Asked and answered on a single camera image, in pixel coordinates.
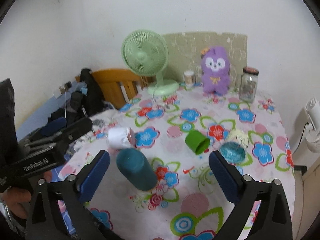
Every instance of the wooden chair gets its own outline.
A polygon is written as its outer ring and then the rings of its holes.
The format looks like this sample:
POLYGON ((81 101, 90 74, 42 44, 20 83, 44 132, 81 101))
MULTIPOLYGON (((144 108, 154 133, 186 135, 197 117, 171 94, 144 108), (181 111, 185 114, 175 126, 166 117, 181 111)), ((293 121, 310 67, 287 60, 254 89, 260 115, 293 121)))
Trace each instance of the wooden chair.
MULTIPOLYGON (((127 69, 105 69, 91 74, 101 87, 105 100, 112 103, 117 109, 126 104, 121 84, 124 86, 128 99, 131 100, 138 93, 137 83, 140 83, 143 89, 153 80, 152 77, 141 77, 127 69)), ((76 77, 76 81, 80 81, 80 76, 76 77)))

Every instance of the fan base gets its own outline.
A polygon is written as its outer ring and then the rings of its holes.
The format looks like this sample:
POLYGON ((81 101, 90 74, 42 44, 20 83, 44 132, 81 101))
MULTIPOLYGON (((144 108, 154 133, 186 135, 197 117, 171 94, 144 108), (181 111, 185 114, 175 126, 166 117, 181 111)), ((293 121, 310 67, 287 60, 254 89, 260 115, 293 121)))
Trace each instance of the fan base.
POLYGON ((157 82, 153 82, 148 87, 148 93, 150 95, 154 93, 155 96, 170 95, 180 87, 179 83, 172 79, 164 79, 163 83, 162 86, 159 86, 157 82))

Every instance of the red jar lid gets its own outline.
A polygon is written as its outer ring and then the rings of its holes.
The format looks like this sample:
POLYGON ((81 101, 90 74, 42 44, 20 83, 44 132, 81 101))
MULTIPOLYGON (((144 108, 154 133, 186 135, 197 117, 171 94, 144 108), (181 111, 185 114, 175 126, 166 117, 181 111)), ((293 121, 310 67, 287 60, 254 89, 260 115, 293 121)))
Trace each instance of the red jar lid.
POLYGON ((259 70, 253 67, 244 67, 243 68, 243 73, 247 73, 250 75, 258 76, 259 75, 259 70))

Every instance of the yellow bow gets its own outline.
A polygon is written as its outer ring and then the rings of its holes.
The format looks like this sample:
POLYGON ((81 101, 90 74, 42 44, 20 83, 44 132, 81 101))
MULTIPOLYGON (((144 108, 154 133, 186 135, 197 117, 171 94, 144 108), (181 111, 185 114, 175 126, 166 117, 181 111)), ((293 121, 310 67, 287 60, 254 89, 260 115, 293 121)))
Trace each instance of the yellow bow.
POLYGON ((218 84, 218 82, 220 81, 219 77, 217 78, 210 77, 210 79, 212 80, 212 84, 218 84))

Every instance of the fan stand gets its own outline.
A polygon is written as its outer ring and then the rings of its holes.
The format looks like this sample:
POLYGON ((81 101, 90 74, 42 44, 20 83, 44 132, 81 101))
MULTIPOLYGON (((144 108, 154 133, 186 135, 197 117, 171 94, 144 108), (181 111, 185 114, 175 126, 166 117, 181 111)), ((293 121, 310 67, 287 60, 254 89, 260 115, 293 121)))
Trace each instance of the fan stand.
POLYGON ((162 73, 156 75, 156 82, 153 82, 148 87, 148 93, 155 96, 170 95, 179 87, 179 83, 172 79, 163 79, 162 73))

